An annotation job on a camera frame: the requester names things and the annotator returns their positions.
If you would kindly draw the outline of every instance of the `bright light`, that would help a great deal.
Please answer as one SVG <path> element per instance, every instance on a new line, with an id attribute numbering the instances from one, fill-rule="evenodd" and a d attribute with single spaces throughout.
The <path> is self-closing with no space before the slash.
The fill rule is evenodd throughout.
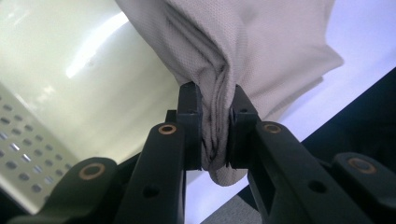
<path id="1" fill-rule="evenodd" d="M 128 18 L 123 12 L 113 16 L 105 23 L 103 23 L 95 32 L 93 32 L 87 41 L 82 45 L 75 60 L 70 64 L 66 70 L 66 75 L 71 78 L 81 70 L 85 64 L 96 54 L 96 51 L 106 41 L 106 39 L 116 32 L 123 24 L 128 21 Z"/>

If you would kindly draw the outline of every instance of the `fabric fold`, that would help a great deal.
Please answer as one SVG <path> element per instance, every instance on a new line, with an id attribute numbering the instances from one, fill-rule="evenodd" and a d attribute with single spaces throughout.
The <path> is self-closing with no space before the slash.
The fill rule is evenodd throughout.
<path id="1" fill-rule="evenodd" d="M 262 119 L 276 120 L 341 58 L 326 44 L 333 0 L 117 0 L 181 85 L 203 95 L 202 165 L 228 186 L 228 115 L 241 85 Z"/>

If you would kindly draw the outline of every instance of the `bolt hole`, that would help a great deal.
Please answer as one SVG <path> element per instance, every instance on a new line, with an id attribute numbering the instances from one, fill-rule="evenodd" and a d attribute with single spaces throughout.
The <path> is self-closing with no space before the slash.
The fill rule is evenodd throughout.
<path id="1" fill-rule="evenodd" d="M 82 168 L 78 176 L 83 180 L 92 180 L 105 172 L 106 167 L 99 162 L 91 163 Z"/>
<path id="2" fill-rule="evenodd" d="M 308 187 L 316 193 L 326 193 L 327 188 L 321 182 L 313 180 L 309 182 Z"/>
<path id="3" fill-rule="evenodd" d="M 161 134 L 171 134 L 171 133 L 174 133 L 174 132 L 176 131 L 176 129 L 177 129 L 177 128 L 176 128 L 174 125 L 165 124 L 165 125 L 161 126 L 161 127 L 158 129 L 158 131 L 159 131 Z"/>
<path id="4" fill-rule="evenodd" d="M 156 185 L 147 185 L 143 189 L 143 196 L 145 198 L 150 199 L 150 198 L 155 198 L 160 194 L 160 188 Z"/>
<path id="5" fill-rule="evenodd" d="M 368 161 L 359 158 L 351 158 L 347 163 L 363 174 L 371 175 L 376 173 L 376 168 Z"/>
<path id="6" fill-rule="evenodd" d="M 281 131 L 280 127 L 275 124 L 265 124 L 263 128 L 268 133 L 280 133 Z"/>

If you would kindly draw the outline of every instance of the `black plastic bracket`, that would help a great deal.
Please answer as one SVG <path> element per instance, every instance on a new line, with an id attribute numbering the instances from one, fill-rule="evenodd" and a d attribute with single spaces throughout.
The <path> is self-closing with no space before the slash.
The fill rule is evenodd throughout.
<path id="1" fill-rule="evenodd" d="M 265 223 L 372 223 L 285 126 L 258 123 L 249 143 L 248 181 Z"/>
<path id="2" fill-rule="evenodd" d="M 151 129 L 114 223 L 184 222 L 184 135 L 171 122 Z"/>
<path id="3" fill-rule="evenodd" d="M 201 170 L 202 95 L 199 87 L 189 82 L 180 87 L 176 123 L 186 132 L 185 169 Z"/>
<path id="4" fill-rule="evenodd" d="M 332 176 L 376 223 L 396 223 L 396 175 L 358 153 L 337 154 Z"/>
<path id="5" fill-rule="evenodd" d="M 15 217 L 7 224 L 111 223 L 122 196 L 117 171 L 110 159 L 81 161 L 66 173 L 36 215 Z"/>
<path id="6" fill-rule="evenodd" d="M 240 86 L 236 86 L 230 108 L 227 161 L 234 169 L 247 169 L 251 164 L 248 137 L 260 121 L 256 108 Z"/>

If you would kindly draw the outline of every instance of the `gray fabric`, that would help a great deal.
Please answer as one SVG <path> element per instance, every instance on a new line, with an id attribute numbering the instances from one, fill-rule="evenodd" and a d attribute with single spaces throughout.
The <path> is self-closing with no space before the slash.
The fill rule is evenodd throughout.
<path id="1" fill-rule="evenodd" d="M 245 203 L 238 195 L 233 196 L 216 212 L 205 219 L 202 224 L 262 224 L 258 211 Z"/>
<path id="2" fill-rule="evenodd" d="M 262 119 L 339 66 L 325 31 L 333 0 L 117 0 L 179 84 L 203 95 L 203 168 L 228 186 L 245 170 L 225 167 L 228 110 L 240 84 Z"/>

